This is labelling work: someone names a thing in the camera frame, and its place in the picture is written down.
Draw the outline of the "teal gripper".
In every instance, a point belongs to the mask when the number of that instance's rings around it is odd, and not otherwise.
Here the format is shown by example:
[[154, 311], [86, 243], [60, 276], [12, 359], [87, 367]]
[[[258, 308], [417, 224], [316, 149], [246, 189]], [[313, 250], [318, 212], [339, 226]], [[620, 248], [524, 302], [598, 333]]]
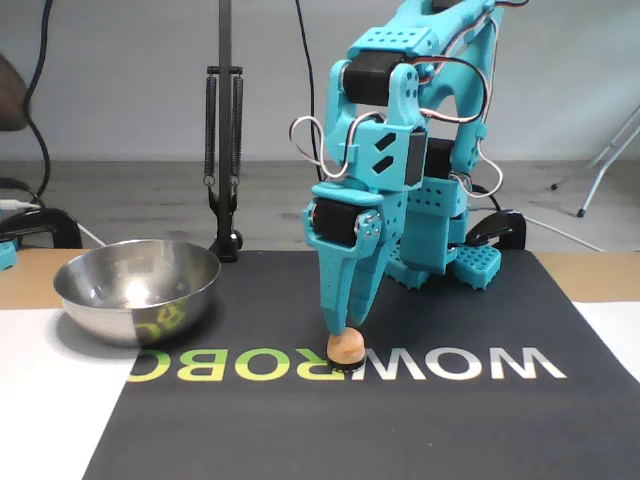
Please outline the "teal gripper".
[[422, 184], [427, 131], [380, 117], [342, 124], [334, 153], [344, 173], [312, 187], [306, 242], [317, 253], [320, 309], [340, 336], [366, 320], [406, 225], [408, 194]]

